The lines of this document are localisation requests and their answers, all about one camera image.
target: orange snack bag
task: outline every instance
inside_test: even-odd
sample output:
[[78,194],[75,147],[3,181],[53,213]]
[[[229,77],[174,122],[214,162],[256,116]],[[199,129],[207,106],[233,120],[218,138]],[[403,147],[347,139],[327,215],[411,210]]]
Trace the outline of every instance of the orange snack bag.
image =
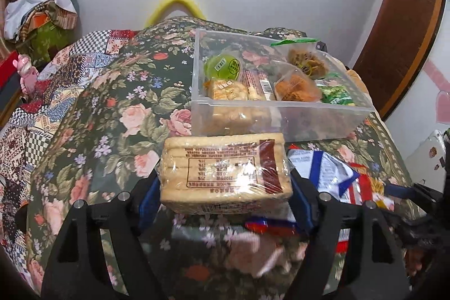
[[279,101],[317,102],[322,92],[301,70],[294,69],[275,83]]

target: yellow handle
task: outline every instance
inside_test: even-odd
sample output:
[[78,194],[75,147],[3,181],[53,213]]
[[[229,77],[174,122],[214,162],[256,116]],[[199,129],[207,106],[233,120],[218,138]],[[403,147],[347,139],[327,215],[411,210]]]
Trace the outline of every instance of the yellow handle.
[[149,27],[153,24],[156,24],[160,20],[166,9],[168,9],[171,5],[177,3],[185,6],[193,17],[201,18],[202,20],[206,19],[202,11],[200,11],[200,8],[195,4],[193,0],[163,0],[161,3],[158,4],[156,10],[152,13],[152,15],[149,18],[147,18],[147,21],[145,22],[145,27]]

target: brown door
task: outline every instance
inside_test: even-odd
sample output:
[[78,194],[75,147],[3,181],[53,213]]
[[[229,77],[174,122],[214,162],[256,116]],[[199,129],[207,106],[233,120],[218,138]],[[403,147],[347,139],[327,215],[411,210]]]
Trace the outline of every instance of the brown door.
[[382,118],[408,91],[435,39],[445,0],[383,0],[354,70]]

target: pink heart sticker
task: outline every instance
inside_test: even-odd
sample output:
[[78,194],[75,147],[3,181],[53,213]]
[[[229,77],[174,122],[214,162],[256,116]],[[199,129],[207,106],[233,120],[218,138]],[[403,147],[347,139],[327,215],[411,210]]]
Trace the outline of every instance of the pink heart sticker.
[[436,98],[436,122],[450,124],[450,95],[440,91]]

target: biscuit package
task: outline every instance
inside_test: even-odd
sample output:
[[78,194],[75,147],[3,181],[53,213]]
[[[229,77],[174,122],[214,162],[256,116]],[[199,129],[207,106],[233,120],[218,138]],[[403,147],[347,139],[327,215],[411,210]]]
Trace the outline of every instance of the biscuit package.
[[241,214],[292,195],[283,134],[166,139],[161,203],[181,214]]
[[[222,101],[247,101],[248,88],[235,80],[212,78],[208,81],[208,97]],[[267,109],[245,106],[214,106],[205,123],[209,135],[250,134],[252,127],[261,127],[270,122]]]

